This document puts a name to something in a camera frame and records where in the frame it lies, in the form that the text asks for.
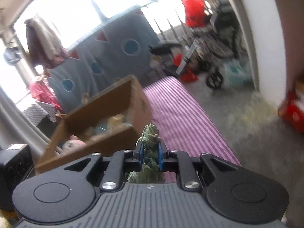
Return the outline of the wheelchair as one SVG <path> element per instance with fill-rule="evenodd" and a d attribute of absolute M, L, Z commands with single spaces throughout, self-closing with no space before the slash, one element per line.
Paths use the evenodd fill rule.
<path fill-rule="evenodd" d="M 207 72 L 206 86 L 212 90 L 220 89 L 224 77 L 219 68 L 226 61 L 238 60 L 246 49 L 242 48 L 242 30 L 237 16 L 229 3 L 219 5 L 213 14 L 207 16 L 206 27 L 193 28 L 187 35 L 189 49 L 175 74 L 181 76 L 192 60 Z"/>

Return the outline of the green white scrunchie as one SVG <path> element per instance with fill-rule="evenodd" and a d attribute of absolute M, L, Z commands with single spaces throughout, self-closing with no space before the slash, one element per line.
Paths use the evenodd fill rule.
<path fill-rule="evenodd" d="M 136 143 L 137 146 L 143 146 L 143 164 L 139 172 L 132 171 L 129 173 L 129 183 L 147 184 L 165 182 L 165 175 L 159 167 L 158 146 L 160 141 L 161 138 L 159 137 L 157 126 L 152 123 L 146 125 Z"/>

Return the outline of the red plastic bag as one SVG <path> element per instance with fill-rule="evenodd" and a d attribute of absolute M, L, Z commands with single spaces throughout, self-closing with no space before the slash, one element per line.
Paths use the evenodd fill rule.
<path fill-rule="evenodd" d="M 205 26 L 205 1 L 204 0 L 182 0 L 185 10 L 185 24 L 189 28 L 200 28 Z"/>

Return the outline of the pink plush doll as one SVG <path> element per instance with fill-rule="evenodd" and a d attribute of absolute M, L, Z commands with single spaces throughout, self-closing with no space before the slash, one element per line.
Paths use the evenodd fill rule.
<path fill-rule="evenodd" d="M 85 147 L 87 144 L 81 141 L 77 136 L 71 135 L 69 140 L 67 140 L 62 146 L 62 150 L 74 150 Z"/>

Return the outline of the pink checkered tablecloth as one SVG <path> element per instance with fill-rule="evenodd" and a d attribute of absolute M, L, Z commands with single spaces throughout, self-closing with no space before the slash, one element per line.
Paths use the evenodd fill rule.
<path fill-rule="evenodd" d="M 151 122 L 168 150 L 185 151 L 195 158 L 210 153 L 240 165 L 213 121 L 176 78 L 165 77 L 143 91 L 150 104 Z"/>

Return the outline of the blue patterned hanging sheet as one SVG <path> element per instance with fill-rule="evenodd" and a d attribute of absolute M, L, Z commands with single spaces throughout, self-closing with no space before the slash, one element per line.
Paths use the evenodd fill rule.
<path fill-rule="evenodd" d="M 98 94 L 117 78 L 145 77 L 151 70 L 150 46 L 159 38 L 140 7 L 132 7 L 97 26 L 79 41 L 64 63 L 50 70 L 49 85 L 65 113 L 83 94 Z"/>

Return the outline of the polka dot cloth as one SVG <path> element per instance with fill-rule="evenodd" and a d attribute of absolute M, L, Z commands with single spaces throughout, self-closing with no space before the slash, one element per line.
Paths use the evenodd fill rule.
<path fill-rule="evenodd" d="M 43 119 L 48 118 L 52 123 L 56 122 L 56 108 L 53 104 L 36 101 L 30 104 L 23 115 L 34 125 L 37 126 Z"/>

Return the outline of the white curtain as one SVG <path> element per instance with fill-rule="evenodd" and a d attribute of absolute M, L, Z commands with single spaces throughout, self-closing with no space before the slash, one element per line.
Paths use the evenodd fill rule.
<path fill-rule="evenodd" d="M 27 144 L 36 163 L 48 143 L 49 138 L 23 115 L 1 89 L 1 149 L 11 144 Z"/>

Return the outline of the brown cardboard box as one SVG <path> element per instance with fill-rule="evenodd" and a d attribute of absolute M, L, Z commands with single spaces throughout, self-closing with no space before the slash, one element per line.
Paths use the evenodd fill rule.
<path fill-rule="evenodd" d="M 35 170 L 41 174 L 91 153 L 109 157 L 120 150 L 133 150 L 144 127 L 150 123 L 148 98 L 136 76 L 129 75 L 60 121 Z M 80 149 L 62 150 L 71 135 L 87 145 Z"/>

